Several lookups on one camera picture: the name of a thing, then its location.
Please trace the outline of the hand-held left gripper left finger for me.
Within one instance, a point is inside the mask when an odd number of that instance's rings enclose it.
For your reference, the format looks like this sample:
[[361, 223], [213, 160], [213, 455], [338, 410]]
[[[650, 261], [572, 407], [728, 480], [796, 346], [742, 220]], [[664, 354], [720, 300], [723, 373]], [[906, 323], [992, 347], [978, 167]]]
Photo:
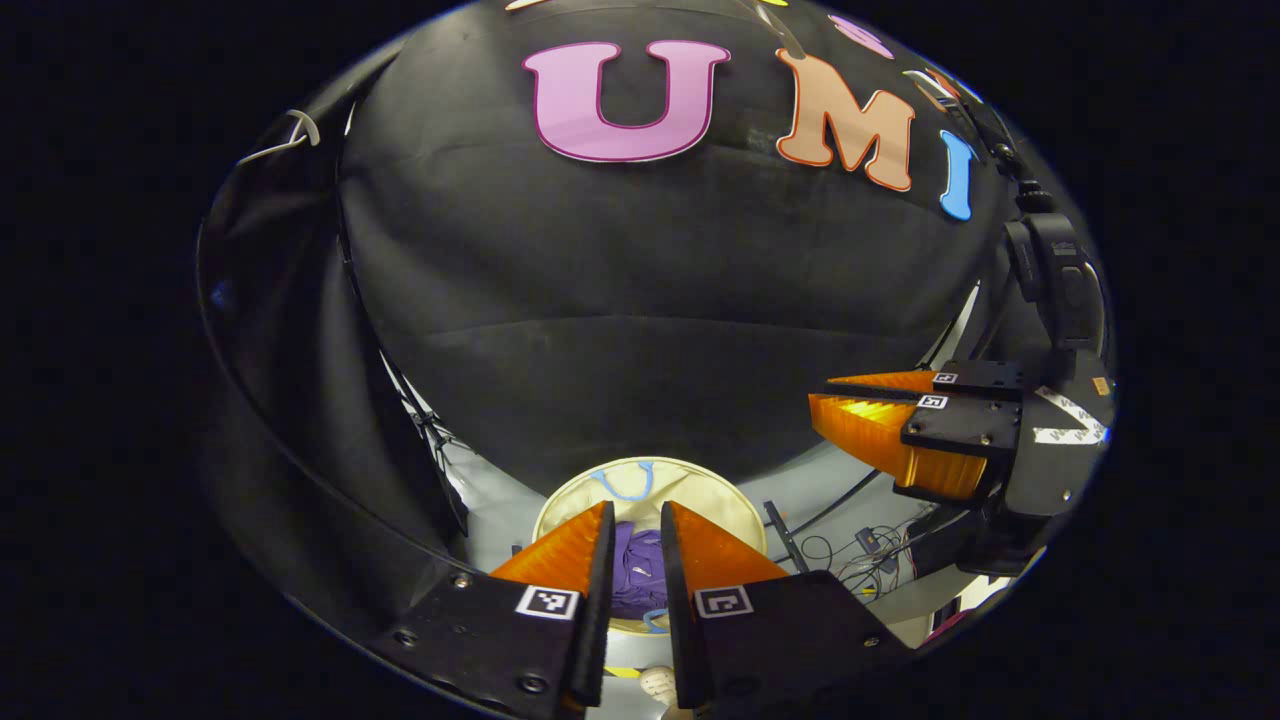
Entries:
[[489, 717], [584, 717], [602, 702], [614, 527], [600, 501], [493, 573], [445, 575], [376, 657]]

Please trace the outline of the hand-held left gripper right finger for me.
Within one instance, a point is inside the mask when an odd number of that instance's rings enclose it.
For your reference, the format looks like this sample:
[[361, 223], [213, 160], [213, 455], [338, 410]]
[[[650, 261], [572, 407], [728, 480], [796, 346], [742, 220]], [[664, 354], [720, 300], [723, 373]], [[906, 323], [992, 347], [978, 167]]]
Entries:
[[868, 719], [913, 659], [831, 573], [785, 571], [681, 503], [660, 544], [677, 705], [696, 719]]

